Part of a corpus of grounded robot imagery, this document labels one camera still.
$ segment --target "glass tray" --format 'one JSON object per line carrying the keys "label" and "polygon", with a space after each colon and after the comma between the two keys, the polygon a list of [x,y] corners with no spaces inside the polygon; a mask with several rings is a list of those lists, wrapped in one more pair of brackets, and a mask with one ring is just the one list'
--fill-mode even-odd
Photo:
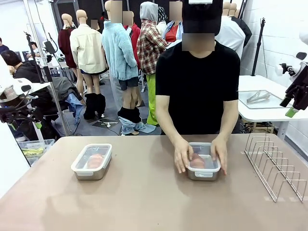
{"label": "glass tray", "polygon": [[[270,97],[268,99],[258,100],[252,103],[247,103],[247,99],[252,97],[254,94],[256,94],[258,91],[260,91],[260,95],[265,95],[267,93],[270,94]],[[276,95],[273,95],[272,93],[268,92],[267,90],[250,90],[250,91],[239,91],[239,101],[241,101],[243,104],[245,104],[246,107],[249,109],[274,109],[274,108],[284,108],[280,106],[280,103],[282,102],[282,99],[277,97]]]}

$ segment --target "glass food container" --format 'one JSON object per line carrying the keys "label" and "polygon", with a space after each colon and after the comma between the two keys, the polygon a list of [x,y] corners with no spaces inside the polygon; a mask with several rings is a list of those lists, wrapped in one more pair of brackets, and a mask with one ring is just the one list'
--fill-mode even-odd
{"label": "glass food container", "polygon": [[199,162],[196,164],[193,159],[189,163],[187,169],[188,177],[191,180],[216,180],[221,165],[218,157],[215,161],[212,159],[211,143],[190,142],[189,145],[193,148],[193,152],[199,155],[199,157],[196,158]]}
{"label": "glass food container", "polygon": [[111,144],[89,144],[77,156],[71,169],[78,180],[100,180],[108,168],[111,153]]}

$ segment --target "black cap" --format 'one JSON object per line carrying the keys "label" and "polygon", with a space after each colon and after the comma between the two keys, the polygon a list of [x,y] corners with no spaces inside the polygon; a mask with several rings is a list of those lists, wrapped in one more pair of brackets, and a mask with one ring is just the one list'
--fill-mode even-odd
{"label": "black cap", "polygon": [[223,0],[212,4],[189,4],[183,0],[182,18],[184,33],[211,33],[218,35],[221,25]]}

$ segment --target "wire rack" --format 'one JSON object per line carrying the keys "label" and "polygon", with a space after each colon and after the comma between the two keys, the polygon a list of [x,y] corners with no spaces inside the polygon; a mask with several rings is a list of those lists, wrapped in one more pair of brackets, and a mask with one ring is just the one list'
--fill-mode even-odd
{"label": "wire rack", "polygon": [[266,133],[250,133],[244,152],[274,202],[278,201],[283,185],[289,185],[303,203],[307,181],[301,179],[300,172]]}

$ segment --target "plaid shirt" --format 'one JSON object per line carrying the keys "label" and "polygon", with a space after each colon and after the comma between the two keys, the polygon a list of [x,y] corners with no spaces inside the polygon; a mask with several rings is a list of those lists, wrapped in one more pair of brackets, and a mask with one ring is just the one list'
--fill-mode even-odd
{"label": "plaid shirt", "polygon": [[140,68],[146,75],[156,73],[159,55],[168,43],[162,39],[156,29],[156,21],[142,20],[141,32],[137,42],[137,54]]}

